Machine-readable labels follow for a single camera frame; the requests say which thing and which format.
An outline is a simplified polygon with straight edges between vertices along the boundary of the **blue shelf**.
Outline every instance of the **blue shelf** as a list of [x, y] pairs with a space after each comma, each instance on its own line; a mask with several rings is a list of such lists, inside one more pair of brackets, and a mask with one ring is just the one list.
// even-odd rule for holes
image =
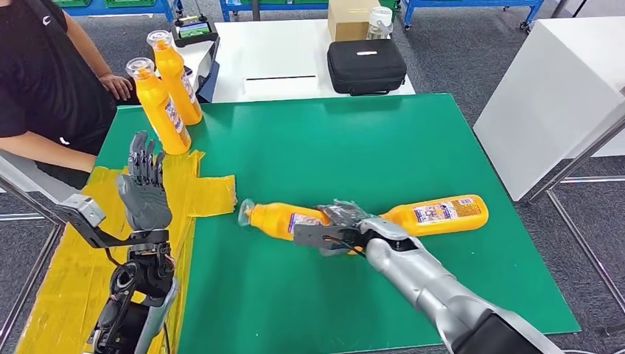
[[[251, 5], [227, 4], [226, 0], [219, 0], [223, 20], [230, 22], [230, 11], [252, 11]], [[328, 3], [321, 4], [259, 4], [261, 11], [283, 11], [283, 10], [328, 10]]]
[[412, 13], [417, 7], [529, 7], [529, 14], [525, 21], [521, 22], [521, 29], [534, 20], [534, 16], [538, 12], [540, 5], [544, 0], [402, 0], [405, 8], [404, 26], [410, 29]]
[[156, 0], [153, 6], [106, 7], [104, 0], [93, 0], [87, 7], [64, 7], [71, 16], [93, 15], [139, 15], [142, 13], [163, 13], [167, 20], [173, 20], [173, 12], [169, 0]]
[[[406, 29], [411, 27], [410, 22], [412, 19], [412, 13], [417, 7], [516, 7], [527, 6], [530, 8], [530, 12], [524, 22], [521, 22], [521, 27], [526, 28], [533, 20], [534, 16], [538, 12], [543, 0], [400, 0], [404, 4], [405, 15], [404, 25]], [[244, 4], [228, 4], [227, 0], [219, 0], [221, 5], [221, 13], [223, 20], [230, 22], [231, 11], [251, 11], [251, 5]], [[259, 4], [261, 11], [267, 10], [327, 10], [328, 4]]]

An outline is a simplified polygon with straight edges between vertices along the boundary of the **case handle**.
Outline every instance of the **case handle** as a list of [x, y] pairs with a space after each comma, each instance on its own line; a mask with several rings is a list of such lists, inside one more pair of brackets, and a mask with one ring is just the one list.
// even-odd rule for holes
[[391, 92], [391, 90], [385, 90], [385, 91], [377, 91], [377, 92], [369, 92], [369, 93], [362, 93], [362, 94], [357, 94], [354, 92], [350, 92], [349, 96], [384, 96], [385, 94], [388, 94], [389, 92]]

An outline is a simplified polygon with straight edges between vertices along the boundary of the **clear bottle cap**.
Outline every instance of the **clear bottle cap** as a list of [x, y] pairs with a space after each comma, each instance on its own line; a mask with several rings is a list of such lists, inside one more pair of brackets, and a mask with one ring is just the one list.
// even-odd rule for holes
[[147, 35], [147, 42], [152, 48], [157, 50], [165, 50], [169, 49], [172, 46], [174, 38], [170, 31], [166, 31], [164, 29], [159, 29], [157, 31], [150, 32]]
[[154, 75], [154, 62], [149, 58], [134, 58], [126, 64], [126, 72], [135, 79], [146, 79]]
[[245, 199], [239, 208], [239, 225], [247, 226], [250, 224], [250, 216], [256, 204], [251, 199]]

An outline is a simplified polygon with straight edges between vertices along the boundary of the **gray carpet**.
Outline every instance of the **gray carpet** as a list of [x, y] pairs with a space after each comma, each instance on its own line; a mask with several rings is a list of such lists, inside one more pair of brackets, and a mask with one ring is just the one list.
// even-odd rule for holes
[[[217, 0], [200, 0], [211, 21], [222, 21]], [[539, 13], [548, 17], [554, 4], [546, 2]], [[517, 29], [527, 15], [525, 8], [502, 11], [497, 7], [419, 9], [410, 32], [402, 32], [395, 21], [394, 40], [408, 64], [408, 75], [417, 92], [450, 92], [469, 124], [497, 87], [526, 35]], [[325, 18], [325, 11], [290, 11], [262, 13], [264, 20]], [[250, 21], [250, 13], [240, 13], [238, 21]], [[151, 56], [145, 35], [167, 28], [162, 16], [154, 18], [80, 18], [79, 22], [94, 39], [115, 72], [122, 74], [131, 58]], [[584, 166], [580, 176], [624, 174], [625, 158], [594, 159]], [[587, 236], [588, 242], [603, 260], [615, 282], [625, 291], [625, 184], [567, 185], [556, 190], [562, 203]], [[602, 285], [596, 272], [575, 243], [568, 229], [547, 199], [529, 205], [515, 205], [523, 223], [562, 291], [582, 332], [551, 338], [562, 348], [610, 354], [625, 347], [625, 333], [608, 337], [602, 328], [625, 323], [625, 316]], [[15, 201], [0, 195], [0, 211], [14, 211]], [[5, 269], [0, 271], [0, 321], [6, 305], [21, 287], [23, 274], [47, 236], [46, 222], [0, 223], [0, 235], [12, 247], [0, 249]], [[12, 343], [18, 335], [14, 331]], [[393, 351], [393, 353], [445, 353], [440, 347]]]

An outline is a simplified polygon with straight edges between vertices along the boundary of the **black carrying case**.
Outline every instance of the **black carrying case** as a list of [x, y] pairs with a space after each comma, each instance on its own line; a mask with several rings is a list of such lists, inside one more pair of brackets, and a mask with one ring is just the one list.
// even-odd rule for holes
[[406, 63], [390, 39], [333, 42], [328, 71], [339, 94], [387, 94], [404, 83]]

